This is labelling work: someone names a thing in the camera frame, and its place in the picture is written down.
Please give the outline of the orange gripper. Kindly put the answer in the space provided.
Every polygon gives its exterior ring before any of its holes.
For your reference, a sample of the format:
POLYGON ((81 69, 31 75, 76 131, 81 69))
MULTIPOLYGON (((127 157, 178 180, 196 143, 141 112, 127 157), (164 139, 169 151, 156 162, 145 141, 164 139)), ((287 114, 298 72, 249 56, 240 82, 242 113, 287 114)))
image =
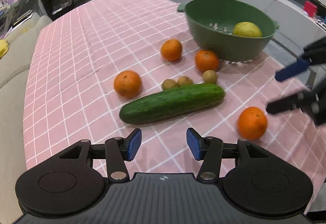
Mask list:
POLYGON ((258 107, 248 107, 241 112, 237 120, 239 135, 247 140, 261 138, 268 128, 268 119, 258 107))

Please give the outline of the green cucumber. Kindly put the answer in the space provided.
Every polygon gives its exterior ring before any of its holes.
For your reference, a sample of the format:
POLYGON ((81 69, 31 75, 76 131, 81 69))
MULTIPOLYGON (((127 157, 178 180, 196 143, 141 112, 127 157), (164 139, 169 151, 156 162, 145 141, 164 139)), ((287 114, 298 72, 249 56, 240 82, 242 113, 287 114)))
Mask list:
POLYGON ((214 107, 224 96, 215 84, 192 84, 141 97, 122 106, 119 117, 128 124, 153 123, 214 107))

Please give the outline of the yellow-green pear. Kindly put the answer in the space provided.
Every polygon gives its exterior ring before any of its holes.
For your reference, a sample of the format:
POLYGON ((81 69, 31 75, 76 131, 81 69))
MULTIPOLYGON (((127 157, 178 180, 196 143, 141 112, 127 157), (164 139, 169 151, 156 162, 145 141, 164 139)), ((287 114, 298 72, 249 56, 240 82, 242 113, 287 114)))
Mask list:
POLYGON ((261 38, 260 28, 252 22, 240 22, 233 28, 233 35, 249 38, 261 38))

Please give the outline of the orange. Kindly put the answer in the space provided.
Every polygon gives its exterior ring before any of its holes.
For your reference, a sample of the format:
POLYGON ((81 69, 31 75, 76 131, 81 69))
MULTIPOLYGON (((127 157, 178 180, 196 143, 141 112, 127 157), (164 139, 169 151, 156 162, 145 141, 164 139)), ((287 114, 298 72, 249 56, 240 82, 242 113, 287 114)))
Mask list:
POLYGON ((142 89, 141 77, 132 70, 120 72, 114 79, 113 87, 115 92, 126 98, 131 99, 139 95, 142 89))
POLYGON ((161 56, 167 61, 177 61, 182 55, 182 44, 177 39, 167 40, 160 49, 161 56))
POLYGON ((200 72, 218 70, 219 59, 211 50, 201 50, 195 56, 195 65, 200 72))

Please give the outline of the red box on bench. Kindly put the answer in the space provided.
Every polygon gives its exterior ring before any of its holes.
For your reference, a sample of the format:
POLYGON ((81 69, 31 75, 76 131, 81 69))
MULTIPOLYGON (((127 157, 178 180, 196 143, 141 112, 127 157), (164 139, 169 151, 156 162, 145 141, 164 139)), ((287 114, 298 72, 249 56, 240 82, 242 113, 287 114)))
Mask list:
POLYGON ((305 1, 303 10, 308 17, 313 18, 317 13, 317 6, 310 1, 305 1))

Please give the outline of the green plastic colander bowl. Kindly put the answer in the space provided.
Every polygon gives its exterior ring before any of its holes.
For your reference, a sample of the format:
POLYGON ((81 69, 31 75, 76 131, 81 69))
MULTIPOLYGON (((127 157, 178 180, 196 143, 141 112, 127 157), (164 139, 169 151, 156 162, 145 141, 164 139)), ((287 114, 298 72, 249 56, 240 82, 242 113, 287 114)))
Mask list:
POLYGON ((231 62, 257 57, 273 37, 279 24, 254 6, 238 0, 192 0, 181 4, 189 32, 202 49, 214 51, 218 58, 231 62), (242 37, 233 34, 241 22, 258 26, 262 37, 242 37))

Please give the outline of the pink checkered tablecloth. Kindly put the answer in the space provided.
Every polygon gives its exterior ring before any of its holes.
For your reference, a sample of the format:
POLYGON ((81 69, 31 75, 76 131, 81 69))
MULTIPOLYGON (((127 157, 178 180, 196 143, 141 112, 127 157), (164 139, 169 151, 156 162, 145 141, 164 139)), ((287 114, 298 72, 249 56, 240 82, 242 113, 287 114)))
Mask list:
MULTIPOLYGON (((200 83, 198 51, 184 14, 169 0, 92 0, 49 24, 40 32, 26 85, 26 166, 32 168, 82 139, 99 144, 127 136, 134 126, 119 117, 126 101, 114 91, 115 77, 126 70, 136 72, 143 96, 159 92, 166 79, 188 76, 200 83), (182 44, 177 61, 167 61, 160 53, 170 39, 182 44)), ((187 147, 187 128, 237 142, 236 123, 244 109, 264 109, 268 101, 303 88, 297 79, 275 81, 280 66, 264 53, 242 64, 221 62, 218 84, 225 90, 223 103, 142 125, 141 147, 127 164, 130 174, 198 172, 200 164, 187 147)))

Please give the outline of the beige sofa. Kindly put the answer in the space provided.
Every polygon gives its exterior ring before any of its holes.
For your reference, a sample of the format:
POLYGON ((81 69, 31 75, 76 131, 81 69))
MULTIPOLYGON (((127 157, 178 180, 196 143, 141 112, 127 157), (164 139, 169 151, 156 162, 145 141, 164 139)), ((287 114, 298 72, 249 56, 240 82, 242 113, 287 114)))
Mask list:
POLYGON ((9 51, 1 58, 1 223, 13 223, 22 212, 15 183, 26 171, 23 110, 26 83, 40 31, 48 16, 32 15, 6 38, 9 51))

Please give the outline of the yellow cushion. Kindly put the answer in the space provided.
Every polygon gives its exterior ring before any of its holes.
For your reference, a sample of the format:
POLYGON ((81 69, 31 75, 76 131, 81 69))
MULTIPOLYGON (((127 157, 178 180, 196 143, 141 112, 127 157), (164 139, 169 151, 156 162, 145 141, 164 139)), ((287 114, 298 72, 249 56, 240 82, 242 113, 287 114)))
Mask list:
POLYGON ((5 39, 0 40, 0 59, 3 58, 9 49, 9 45, 5 39))

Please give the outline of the cluttered desk with books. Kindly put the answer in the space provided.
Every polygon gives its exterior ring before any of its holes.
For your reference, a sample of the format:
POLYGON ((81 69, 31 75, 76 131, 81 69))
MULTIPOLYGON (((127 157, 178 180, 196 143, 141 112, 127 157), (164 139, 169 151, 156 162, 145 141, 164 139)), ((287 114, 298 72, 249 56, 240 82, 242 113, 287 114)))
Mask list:
POLYGON ((1 0, 1 38, 34 13, 41 14, 38 0, 1 0))

